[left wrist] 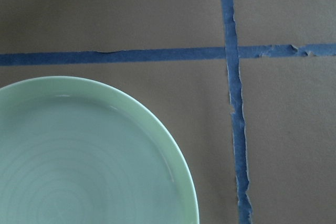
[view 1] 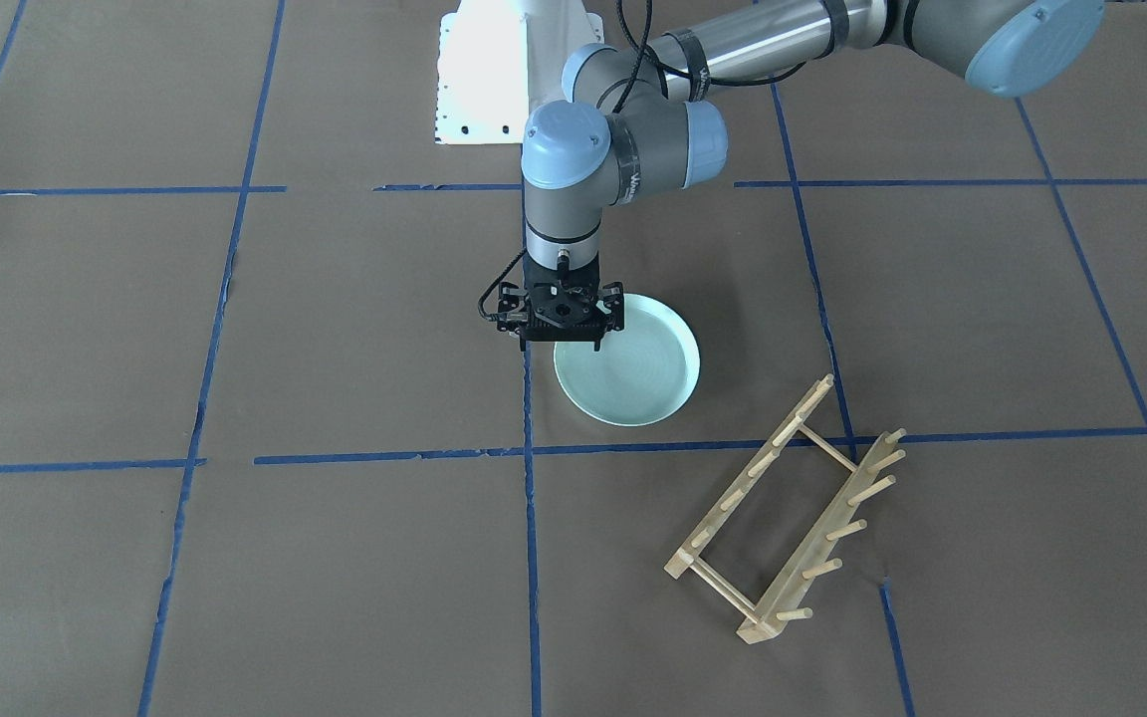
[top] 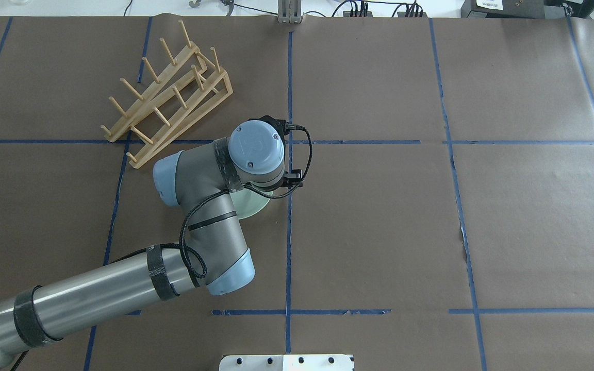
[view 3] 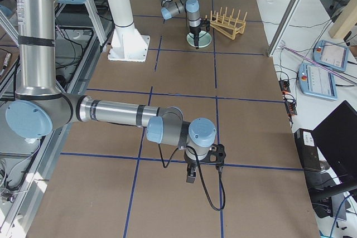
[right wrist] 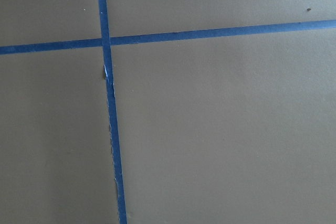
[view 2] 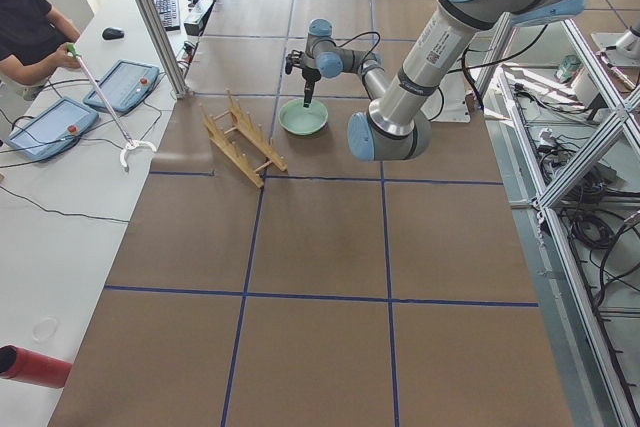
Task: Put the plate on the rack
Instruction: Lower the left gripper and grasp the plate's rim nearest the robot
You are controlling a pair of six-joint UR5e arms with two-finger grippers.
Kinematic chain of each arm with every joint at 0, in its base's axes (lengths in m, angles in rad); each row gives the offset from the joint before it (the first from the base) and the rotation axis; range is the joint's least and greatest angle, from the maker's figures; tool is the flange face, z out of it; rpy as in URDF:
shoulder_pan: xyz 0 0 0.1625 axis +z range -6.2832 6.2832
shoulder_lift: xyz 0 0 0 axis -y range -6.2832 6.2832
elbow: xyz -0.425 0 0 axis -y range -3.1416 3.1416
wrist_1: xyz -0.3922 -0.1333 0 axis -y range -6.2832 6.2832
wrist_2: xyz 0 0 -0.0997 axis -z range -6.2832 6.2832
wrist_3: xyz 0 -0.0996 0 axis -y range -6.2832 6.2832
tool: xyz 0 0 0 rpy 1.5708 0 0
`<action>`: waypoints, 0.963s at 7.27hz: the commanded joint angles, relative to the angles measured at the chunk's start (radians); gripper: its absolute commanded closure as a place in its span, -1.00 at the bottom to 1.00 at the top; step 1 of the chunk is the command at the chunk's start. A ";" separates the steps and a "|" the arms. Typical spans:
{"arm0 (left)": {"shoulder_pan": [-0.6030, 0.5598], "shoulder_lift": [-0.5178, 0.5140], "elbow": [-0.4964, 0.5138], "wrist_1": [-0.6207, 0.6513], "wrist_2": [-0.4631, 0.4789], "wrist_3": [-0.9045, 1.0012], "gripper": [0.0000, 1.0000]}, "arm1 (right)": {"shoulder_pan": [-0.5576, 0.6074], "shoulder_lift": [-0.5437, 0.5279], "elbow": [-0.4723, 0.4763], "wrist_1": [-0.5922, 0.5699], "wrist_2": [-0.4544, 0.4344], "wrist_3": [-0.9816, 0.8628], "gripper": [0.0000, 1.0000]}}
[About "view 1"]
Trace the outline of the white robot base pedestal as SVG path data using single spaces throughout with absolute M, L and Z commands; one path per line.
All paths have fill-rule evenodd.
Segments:
M 434 140 L 518 145 L 529 114 L 563 99 L 565 60 L 604 41 L 582 1 L 461 1 L 440 18 Z

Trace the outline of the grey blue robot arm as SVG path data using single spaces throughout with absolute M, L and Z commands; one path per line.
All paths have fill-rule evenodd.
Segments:
M 520 344 L 600 344 L 625 326 L 622 286 L 602 283 L 608 206 L 720 176 L 719 88 L 773 85 L 838 50 L 894 44 L 996 98 L 1046 86 L 1086 49 L 1101 1 L 760 1 L 625 49 L 587 44 L 565 59 L 560 98 L 522 137 L 523 285 L 504 276 L 478 304 Z

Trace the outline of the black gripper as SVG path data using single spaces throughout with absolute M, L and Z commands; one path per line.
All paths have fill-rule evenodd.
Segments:
M 599 353 L 606 333 L 623 332 L 622 283 L 601 286 L 599 259 L 560 274 L 532 258 L 523 260 L 524 289 L 514 283 L 498 286 L 496 330 L 518 341 L 548 344 L 593 344 Z

